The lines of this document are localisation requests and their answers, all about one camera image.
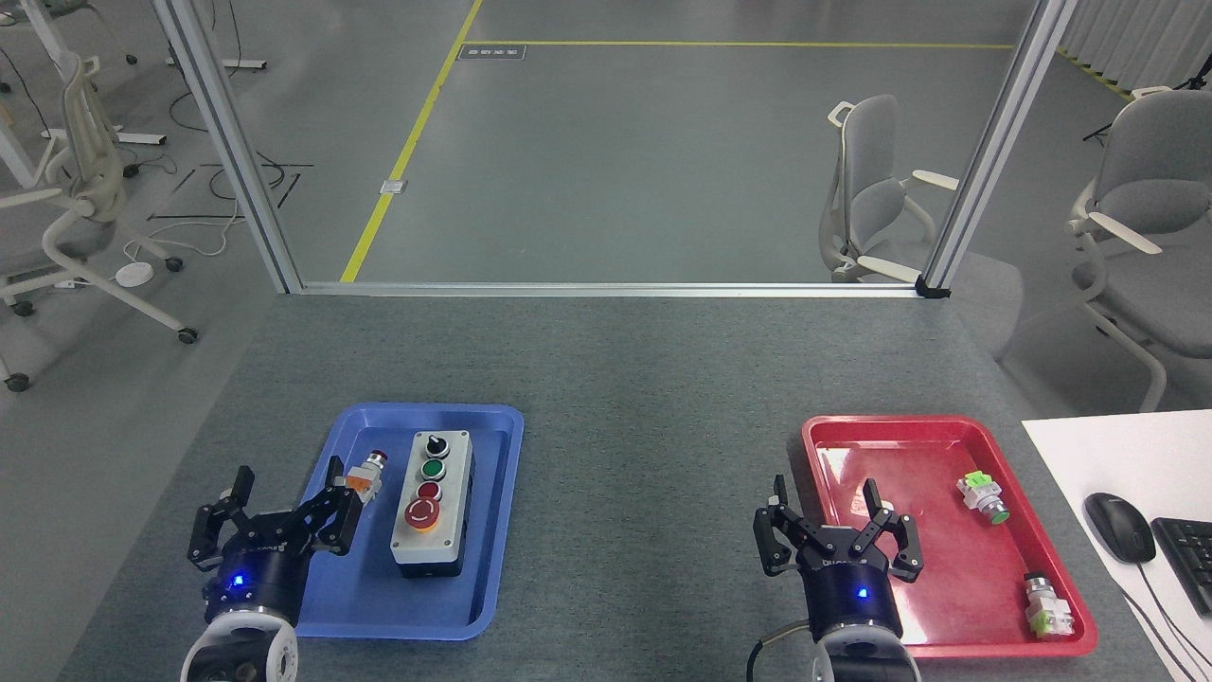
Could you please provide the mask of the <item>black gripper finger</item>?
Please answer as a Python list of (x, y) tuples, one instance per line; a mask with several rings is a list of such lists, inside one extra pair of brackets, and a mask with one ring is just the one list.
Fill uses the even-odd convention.
[(235, 476), (231, 488), (223, 493), (221, 499), (196, 510), (189, 545), (187, 545), (187, 558), (195, 568), (213, 571), (221, 564), (218, 539), (221, 539), (221, 531), (225, 522), (230, 521), (238, 527), (238, 539), (255, 541), (258, 539), (256, 525), (245, 512), (252, 488), (255, 488), (255, 470), (242, 465), (238, 469), (238, 476)]
[(345, 463), (330, 458), (325, 487), (311, 499), (287, 512), (280, 522), (280, 540), (301, 554), (327, 551), (336, 556), (350, 552), (364, 499), (345, 485)]
[(793, 556), (807, 543), (810, 532), (806, 518), (789, 506), (784, 475), (774, 476), (772, 495), (755, 511), (754, 535), (766, 577), (796, 571)]
[(917, 522), (907, 512), (897, 512), (884, 504), (875, 478), (867, 478), (862, 487), (869, 522), (858, 531), (854, 539), (854, 557), (877, 564), (867, 554), (876, 554), (876, 540), (884, 532), (891, 532), (896, 541), (896, 554), (892, 560), (884, 558), (882, 571), (901, 581), (914, 583), (925, 568), (925, 561), (917, 535)]

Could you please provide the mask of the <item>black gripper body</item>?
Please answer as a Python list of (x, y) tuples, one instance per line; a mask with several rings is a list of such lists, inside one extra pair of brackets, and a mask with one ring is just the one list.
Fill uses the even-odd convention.
[(890, 562), (876, 548), (876, 531), (822, 527), (817, 539), (795, 543), (813, 640), (853, 625), (875, 625), (896, 638), (903, 636)]
[(251, 611), (298, 625), (311, 548), (295, 541), (255, 548), (246, 535), (234, 535), (222, 557), (217, 575), (202, 590), (207, 624), (229, 612)]

